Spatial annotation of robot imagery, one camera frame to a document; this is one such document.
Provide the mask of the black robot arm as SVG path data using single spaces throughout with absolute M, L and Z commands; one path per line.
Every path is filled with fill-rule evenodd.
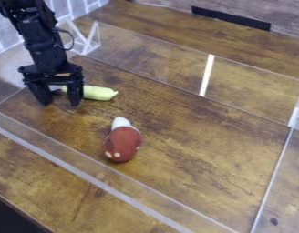
M 77 107 L 84 97 L 82 66 L 68 61 L 54 12 L 44 0 L 0 0 L 0 14 L 22 36 L 33 59 L 18 72 L 34 98 L 46 106 L 52 102 L 49 87 L 65 86 L 70 105 Z

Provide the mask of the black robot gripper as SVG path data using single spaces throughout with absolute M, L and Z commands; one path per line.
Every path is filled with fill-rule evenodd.
M 68 61 L 66 51 L 60 39 L 25 41 L 33 63 L 21 66 L 22 83 L 29 87 L 34 98 L 46 106 L 53 98 L 48 86 L 66 86 L 72 107 L 77 107 L 84 97 L 82 67 Z

